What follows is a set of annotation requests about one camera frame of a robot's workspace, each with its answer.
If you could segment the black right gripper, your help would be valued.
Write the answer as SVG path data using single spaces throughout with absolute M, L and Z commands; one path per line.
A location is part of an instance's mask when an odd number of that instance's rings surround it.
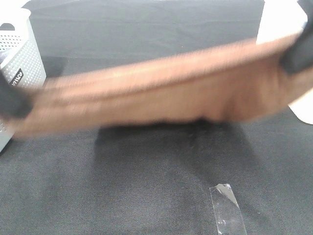
M 300 0 L 308 17 L 303 32 L 284 52 L 279 64 L 287 74 L 296 74 L 313 66 L 313 1 Z

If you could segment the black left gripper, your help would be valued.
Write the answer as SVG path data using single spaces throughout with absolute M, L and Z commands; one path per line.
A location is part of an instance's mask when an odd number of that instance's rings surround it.
M 10 85 L 0 72 L 0 118 L 3 121 L 24 119 L 33 109 L 33 101 L 28 90 Z

